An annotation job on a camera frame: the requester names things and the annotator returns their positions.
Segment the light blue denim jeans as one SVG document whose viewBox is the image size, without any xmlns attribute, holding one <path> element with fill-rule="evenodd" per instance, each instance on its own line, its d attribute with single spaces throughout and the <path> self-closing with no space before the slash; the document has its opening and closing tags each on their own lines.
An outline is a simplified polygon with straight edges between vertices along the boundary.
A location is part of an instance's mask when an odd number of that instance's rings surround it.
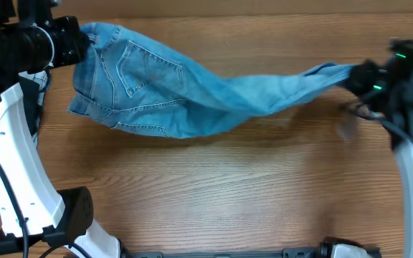
<svg viewBox="0 0 413 258">
<path fill-rule="evenodd" d="M 81 30 L 90 46 L 75 67 L 70 112 L 137 135 L 224 133 L 250 118 L 306 104 L 351 71 L 348 64 L 325 63 L 299 75 L 220 77 L 120 25 L 89 23 Z"/>
</svg>

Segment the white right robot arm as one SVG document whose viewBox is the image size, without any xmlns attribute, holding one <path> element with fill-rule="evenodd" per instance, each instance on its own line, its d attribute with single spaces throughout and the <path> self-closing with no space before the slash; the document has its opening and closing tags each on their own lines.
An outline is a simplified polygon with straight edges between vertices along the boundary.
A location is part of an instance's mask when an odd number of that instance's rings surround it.
<svg viewBox="0 0 413 258">
<path fill-rule="evenodd" d="M 378 122 L 390 135 L 402 179 L 404 256 L 413 257 L 413 40 L 393 39 L 389 61 L 356 65 L 346 88 L 357 98 L 344 103 L 345 113 Z"/>
</svg>

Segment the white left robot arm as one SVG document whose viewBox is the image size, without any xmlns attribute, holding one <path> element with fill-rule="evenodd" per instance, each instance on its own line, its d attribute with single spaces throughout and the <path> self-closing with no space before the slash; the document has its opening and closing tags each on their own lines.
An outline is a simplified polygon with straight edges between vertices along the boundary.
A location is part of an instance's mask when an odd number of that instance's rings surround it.
<svg viewBox="0 0 413 258">
<path fill-rule="evenodd" d="M 29 254 L 37 242 L 77 257 L 124 257 L 120 240 L 94 218 L 86 187 L 57 190 L 29 131 L 21 83 L 74 65 L 87 49 L 73 16 L 54 18 L 56 1 L 0 1 L 0 255 Z"/>
</svg>

